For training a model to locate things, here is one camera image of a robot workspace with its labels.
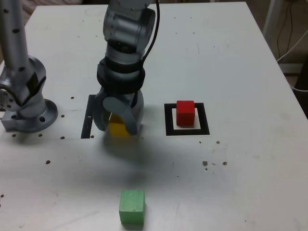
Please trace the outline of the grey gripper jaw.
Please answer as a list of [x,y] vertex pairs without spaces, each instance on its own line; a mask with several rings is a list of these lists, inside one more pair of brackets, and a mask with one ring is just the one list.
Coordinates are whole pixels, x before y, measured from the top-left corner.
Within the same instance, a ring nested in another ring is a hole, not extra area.
[[100,90],[94,99],[94,123],[101,131],[106,131],[110,113],[103,107],[103,99],[106,97],[104,90]]
[[106,97],[103,100],[103,108],[119,116],[130,135],[138,135],[144,110],[143,94],[140,90],[134,96],[129,94]]

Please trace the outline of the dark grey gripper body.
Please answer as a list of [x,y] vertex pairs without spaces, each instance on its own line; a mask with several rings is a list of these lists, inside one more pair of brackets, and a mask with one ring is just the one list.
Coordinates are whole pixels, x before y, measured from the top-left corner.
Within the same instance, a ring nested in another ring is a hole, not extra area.
[[130,93],[130,94],[118,94],[113,91],[108,91],[107,89],[101,87],[99,91],[99,95],[102,95],[103,98],[114,97],[117,99],[124,100],[131,108],[134,108],[138,102],[138,92]]

